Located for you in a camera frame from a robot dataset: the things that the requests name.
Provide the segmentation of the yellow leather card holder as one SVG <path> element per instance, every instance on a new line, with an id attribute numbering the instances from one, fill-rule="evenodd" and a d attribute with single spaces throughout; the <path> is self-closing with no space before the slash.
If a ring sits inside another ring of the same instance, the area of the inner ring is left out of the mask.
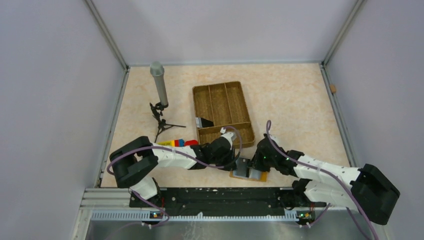
<path id="1" fill-rule="evenodd" d="M 266 182 L 268 173 L 248 167 L 249 158 L 239 157 L 236 163 L 236 169 L 229 174 L 230 178 L 241 179 L 254 182 Z"/>

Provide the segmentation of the stack of black cards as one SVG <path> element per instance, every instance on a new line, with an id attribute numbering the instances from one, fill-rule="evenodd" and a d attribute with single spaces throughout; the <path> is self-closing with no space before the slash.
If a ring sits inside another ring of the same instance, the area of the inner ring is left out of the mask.
<path id="1" fill-rule="evenodd" d="M 201 128 L 210 128 L 210 127 L 214 127 L 215 124 L 213 121 L 202 118 L 202 117 L 196 117 L 195 118 L 195 125 L 198 129 Z"/>

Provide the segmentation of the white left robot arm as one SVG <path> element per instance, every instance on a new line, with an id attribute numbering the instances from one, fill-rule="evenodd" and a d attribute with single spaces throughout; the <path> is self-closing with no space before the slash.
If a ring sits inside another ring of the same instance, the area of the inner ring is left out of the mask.
<path id="1" fill-rule="evenodd" d="M 237 130 L 222 129 L 211 143 L 187 146 L 165 146 L 141 136 L 114 151 L 106 171 L 113 175 L 118 188 L 129 189 L 149 207 L 160 202 L 160 188 L 149 173 L 158 168 L 178 167 L 186 170 L 213 168 L 231 171 L 239 154 L 234 142 L 240 140 Z"/>

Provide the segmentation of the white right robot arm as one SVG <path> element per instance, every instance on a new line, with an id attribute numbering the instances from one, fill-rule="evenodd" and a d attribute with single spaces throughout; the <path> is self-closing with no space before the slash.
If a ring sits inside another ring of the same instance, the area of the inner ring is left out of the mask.
<path id="1" fill-rule="evenodd" d="M 363 167 L 335 165 L 297 150 L 285 151 L 271 135 L 257 144 L 249 167 L 261 172 L 275 169 L 298 178 L 293 200 L 299 206 L 323 202 L 365 214 L 375 224 L 386 225 L 400 191 L 372 164 Z"/>

